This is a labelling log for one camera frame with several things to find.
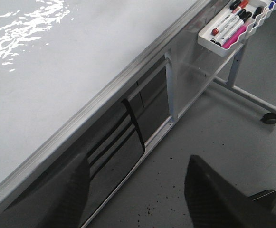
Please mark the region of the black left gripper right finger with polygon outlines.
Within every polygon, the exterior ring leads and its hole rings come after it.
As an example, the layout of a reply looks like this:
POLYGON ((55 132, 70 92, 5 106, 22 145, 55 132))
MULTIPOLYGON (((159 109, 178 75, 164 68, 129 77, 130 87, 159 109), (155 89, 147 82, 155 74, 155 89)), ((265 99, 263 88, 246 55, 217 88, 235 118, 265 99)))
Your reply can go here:
POLYGON ((195 228, 276 228, 276 215, 244 195, 200 156, 187 167, 184 195, 195 228))

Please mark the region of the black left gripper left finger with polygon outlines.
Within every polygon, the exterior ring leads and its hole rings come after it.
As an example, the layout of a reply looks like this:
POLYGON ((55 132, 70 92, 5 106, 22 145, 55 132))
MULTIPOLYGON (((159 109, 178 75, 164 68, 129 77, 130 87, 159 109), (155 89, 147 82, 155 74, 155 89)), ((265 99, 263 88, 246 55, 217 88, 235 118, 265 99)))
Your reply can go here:
POLYGON ((0 214, 0 228, 77 228, 88 200, 88 159, 75 156, 44 184, 0 214))

